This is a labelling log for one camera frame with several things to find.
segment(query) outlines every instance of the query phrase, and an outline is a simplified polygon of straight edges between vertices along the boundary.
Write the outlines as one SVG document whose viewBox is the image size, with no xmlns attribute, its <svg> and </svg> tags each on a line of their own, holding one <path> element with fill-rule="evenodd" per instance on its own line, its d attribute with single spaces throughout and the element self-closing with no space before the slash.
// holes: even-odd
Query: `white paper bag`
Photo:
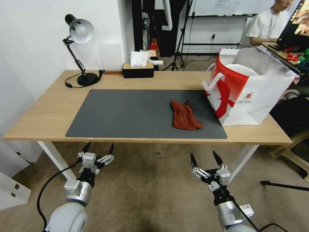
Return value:
<svg viewBox="0 0 309 232">
<path fill-rule="evenodd" d="M 222 126 L 259 125 L 298 76 L 258 48 L 222 49 L 202 82 Z"/>
</svg>

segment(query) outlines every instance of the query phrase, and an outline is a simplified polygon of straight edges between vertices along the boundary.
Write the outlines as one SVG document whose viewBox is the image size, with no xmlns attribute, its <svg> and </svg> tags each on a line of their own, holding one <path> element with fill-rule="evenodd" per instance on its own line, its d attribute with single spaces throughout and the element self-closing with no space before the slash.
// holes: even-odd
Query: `tissue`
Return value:
<svg viewBox="0 0 309 232">
<path fill-rule="evenodd" d="M 131 67 L 144 67 L 147 59 L 148 52 L 131 52 Z"/>
</svg>

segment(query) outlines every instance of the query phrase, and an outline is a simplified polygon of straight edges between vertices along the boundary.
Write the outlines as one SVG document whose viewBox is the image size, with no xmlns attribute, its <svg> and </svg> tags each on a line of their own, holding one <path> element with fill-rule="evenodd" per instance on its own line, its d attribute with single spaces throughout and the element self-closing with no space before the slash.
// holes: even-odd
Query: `lamp base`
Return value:
<svg viewBox="0 0 309 232">
<path fill-rule="evenodd" d="M 98 76 L 94 73 L 86 73 L 86 76 L 80 75 L 77 78 L 77 83 L 82 86 L 93 85 L 98 82 Z"/>
</svg>

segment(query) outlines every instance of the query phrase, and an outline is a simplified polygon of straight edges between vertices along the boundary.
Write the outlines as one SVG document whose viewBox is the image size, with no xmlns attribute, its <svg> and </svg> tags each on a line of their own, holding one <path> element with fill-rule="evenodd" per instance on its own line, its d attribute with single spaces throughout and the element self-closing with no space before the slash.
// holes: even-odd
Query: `chair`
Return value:
<svg viewBox="0 0 309 232">
<path fill-rule="evenodd" d="M 309 163 L 299 156 L 297 156 L 295 153 L 291 151 L 293 147 L 295 147 L 297 144 L 299 144 L 304 139 L 309 138 L 309 129 L 306 129 L 304 131 L 298 132 L 295 135 L 291 137 L 292 144 L 288 146 L 278 146 L 275 148 L 272 148 L 269 150 L 269 153 L 272 157 L 277 158 L 279 156 L 284 156 L 302 169 L 304 169 L 307 172 L 307 176 L 304 178 L 305 181 L 309 182 Z"/>
<path fill-rule="evenodd" d="M 253 19 L 254 19 L 254 17 L 249 17 L 249 18 L 246 19 L 244 30 L 242 32 L 240 43 L 238 43 L 237 49 L 252 47 L 251 44 L 250 44 L 250 38 L 247 37 L 246 34 L 247 34 L 249 27 L 251 26 L 251 23 L 253 22 Z"/>
</svg>

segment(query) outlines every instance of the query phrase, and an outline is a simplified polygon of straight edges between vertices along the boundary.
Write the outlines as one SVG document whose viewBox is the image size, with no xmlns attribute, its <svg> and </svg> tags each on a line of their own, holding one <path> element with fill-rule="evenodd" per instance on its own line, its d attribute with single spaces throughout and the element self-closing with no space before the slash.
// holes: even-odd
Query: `gray desk mat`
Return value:
<svg viewBox="0 0 309 232">
<path fill-rule="evenodd" d="M 204 127 L 173 127 L 172 100 L 189 100 Z M 202 90 L 90 90 L 67 137 L 226 139 Z"/>
</svg>

